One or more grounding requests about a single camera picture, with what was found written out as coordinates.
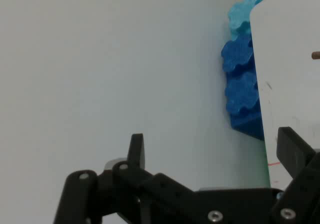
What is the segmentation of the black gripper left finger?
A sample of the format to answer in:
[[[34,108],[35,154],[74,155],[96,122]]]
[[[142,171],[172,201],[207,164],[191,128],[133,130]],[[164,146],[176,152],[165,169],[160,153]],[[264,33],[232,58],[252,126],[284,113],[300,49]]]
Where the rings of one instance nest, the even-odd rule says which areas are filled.
[[[54,223],[101,223],[113,213],[128,223],[207,223],[195,192],[145,171],[142,134],[132,135],[129,146],[127,158],[111,170],[80,170],[66,178]]]

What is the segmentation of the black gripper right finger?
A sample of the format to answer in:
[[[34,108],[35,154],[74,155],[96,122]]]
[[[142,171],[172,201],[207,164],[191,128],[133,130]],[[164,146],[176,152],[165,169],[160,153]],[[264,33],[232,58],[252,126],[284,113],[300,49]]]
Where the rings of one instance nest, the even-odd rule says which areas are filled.
[[[292,181],[271,210],[273,223],[319,223],[320,154],[290,127],[278,129],[276,150]]]

